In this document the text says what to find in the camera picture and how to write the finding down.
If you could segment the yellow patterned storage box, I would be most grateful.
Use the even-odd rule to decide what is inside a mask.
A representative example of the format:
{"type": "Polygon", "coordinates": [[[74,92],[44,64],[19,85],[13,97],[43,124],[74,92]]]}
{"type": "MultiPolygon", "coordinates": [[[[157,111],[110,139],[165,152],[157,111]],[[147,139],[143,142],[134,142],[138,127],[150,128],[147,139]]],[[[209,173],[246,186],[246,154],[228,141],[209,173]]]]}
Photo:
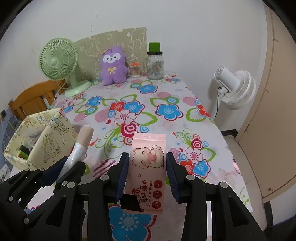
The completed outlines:
{"type": "Polygon", "coordinates": [[[61,108],[27,116],[11,137],[4,157],[16,168],[47,169],[69,156],[78,134],[61,108]],[[21,145],[30,150],[27,160],[19,158],[21,145]]]}

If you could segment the glass jar green lid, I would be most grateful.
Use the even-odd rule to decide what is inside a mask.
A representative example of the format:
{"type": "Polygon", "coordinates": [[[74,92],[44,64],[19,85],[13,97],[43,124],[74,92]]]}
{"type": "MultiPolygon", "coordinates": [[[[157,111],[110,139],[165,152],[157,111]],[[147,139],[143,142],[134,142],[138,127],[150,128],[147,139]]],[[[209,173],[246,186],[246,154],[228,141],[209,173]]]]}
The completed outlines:
{"type": "Polygon", "coordinates": [[[164,76],[164,59],[160,42],[149,43],[147,51],[147,77],[150,80],[161,80],[164,76]]]}

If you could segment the beige white roll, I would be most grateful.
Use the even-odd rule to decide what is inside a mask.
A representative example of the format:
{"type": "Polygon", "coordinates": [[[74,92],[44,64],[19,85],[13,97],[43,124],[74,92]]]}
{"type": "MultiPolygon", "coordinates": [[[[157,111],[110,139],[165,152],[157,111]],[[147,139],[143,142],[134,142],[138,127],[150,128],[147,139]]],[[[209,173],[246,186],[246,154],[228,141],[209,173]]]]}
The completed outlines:
{"type": "Polygon", "coordinates": [[[83,161],[92,139],[94,130],[89,125],[84,125],[79,131],[74,148],[67,158],[58,178],[59,181],[78,161],[83,161]]]}

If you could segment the green patterned cardboard panel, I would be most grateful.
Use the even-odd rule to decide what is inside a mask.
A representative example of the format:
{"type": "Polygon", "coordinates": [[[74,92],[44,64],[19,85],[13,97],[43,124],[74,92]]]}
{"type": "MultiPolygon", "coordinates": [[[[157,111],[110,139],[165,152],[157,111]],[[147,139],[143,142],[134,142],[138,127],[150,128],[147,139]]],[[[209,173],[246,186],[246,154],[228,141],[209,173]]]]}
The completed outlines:
{"type": "Polygon", "coordinates": [[[100,78],[99,60],[109,49],[120,46],[126,55],[126,64],[139,62],[144,71],[147,59],[146,27],[128,28],[122,31],[110,31],[87,37],[75,42],[78,52],[78,64],[75,76],[78,81],[100,78]]]}

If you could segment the pink wet wipes pack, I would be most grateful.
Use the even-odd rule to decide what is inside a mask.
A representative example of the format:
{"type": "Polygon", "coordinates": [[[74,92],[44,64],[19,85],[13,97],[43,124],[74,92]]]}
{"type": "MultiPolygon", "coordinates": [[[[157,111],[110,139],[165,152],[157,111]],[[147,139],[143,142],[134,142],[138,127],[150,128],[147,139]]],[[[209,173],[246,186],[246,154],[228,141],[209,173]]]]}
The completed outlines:
{"type": "Polygon", "coordinates": [[[161,214],[165,202],[166,136],[135,133],[121,208],[129,213],[161,214]]]}

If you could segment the toothpick jar orange lid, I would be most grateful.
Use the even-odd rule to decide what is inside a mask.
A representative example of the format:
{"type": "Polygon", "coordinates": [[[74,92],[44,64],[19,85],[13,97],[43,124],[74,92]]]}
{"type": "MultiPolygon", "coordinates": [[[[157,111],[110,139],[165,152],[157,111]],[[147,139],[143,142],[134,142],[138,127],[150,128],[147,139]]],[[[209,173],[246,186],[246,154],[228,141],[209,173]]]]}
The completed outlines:
{"type": "Polygon", "coordinates": [[[139,62],[132,62],[129,65],[131,78],[138,78],[141,75],[140,71],[141,64],[139,62]]]}

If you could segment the green desk fan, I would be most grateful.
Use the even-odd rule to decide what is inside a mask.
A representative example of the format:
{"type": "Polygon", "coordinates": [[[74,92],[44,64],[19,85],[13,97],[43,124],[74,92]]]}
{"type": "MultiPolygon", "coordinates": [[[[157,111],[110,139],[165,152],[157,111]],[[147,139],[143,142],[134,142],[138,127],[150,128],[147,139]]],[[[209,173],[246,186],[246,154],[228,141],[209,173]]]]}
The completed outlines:
{"type": "Polygon", "coordinates": [[[76,80],[78,52],[69,39],[55,38],[47,42],[41,50],[38,63],[41,72],[49,80],[70,82],[70,87],[65,90],[66,97],[78,95],[92,85],[88,80],[76,80]]]}

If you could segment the purple plush toy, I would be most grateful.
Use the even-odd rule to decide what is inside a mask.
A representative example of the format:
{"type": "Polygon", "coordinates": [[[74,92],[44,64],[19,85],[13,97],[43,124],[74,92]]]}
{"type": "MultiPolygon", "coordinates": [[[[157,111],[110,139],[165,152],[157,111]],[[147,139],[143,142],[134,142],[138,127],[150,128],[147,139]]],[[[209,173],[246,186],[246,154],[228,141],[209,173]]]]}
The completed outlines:
{"type": "Polygon", "coordinates": [[[128,67],[121,46],[108,49],[100,59],[101,78],[104,86],[126,82],[128,67]]]}

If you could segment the white standing fan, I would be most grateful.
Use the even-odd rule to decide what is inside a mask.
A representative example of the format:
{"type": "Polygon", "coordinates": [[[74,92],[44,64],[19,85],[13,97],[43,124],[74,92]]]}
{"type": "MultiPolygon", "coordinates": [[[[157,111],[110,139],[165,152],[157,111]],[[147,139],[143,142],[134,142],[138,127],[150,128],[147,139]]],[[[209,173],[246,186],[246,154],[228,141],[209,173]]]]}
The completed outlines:
{"type": "Polygon", "coordinates": [[[251,107],[256,91],[256,82],[250,72],[247,70],[231,72],[225,66],[219,66],[207,91],[211,119],[216,118],[221,106],[231,111],[251,107]]]}

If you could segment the floral tablecloth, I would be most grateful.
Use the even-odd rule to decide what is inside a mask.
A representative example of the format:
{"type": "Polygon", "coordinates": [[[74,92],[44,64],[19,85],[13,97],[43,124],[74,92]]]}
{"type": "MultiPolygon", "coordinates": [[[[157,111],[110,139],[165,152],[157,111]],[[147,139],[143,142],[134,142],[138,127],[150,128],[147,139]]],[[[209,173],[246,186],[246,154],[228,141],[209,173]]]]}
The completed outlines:
{"type": "MultiPolygon", "coordinates": [[[[130,153],[133,134],[166,135],[166,151],[190,175],[211,184],[227,182],[252,212],[240,169],[224,137],[201,102],[176,75],[161,81],[145,77],[103,86],[92,82],[73,97],[58,97],[49,109],[62,108],[76,132],[89,125],[94,134],[86,153],[86,175],[81,184],[104,175],[122,152],[130,153]]],[[[125,213],[109,206],[114,240],[180,240],[185,205],[178,205],[166,178],[162,215],[125,213]]]]}

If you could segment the beige door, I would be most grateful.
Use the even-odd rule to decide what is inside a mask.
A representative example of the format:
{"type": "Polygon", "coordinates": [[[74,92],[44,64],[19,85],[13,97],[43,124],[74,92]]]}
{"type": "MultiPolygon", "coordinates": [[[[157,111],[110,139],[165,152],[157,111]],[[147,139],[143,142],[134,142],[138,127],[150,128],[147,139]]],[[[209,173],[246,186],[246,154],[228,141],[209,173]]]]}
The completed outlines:
{"type": "Polygon", "coordinates": [[[267,20],[265,66],[251,110],[237,136],[264,203],[295,185],[295,42],[276,13],[267,20]]]}

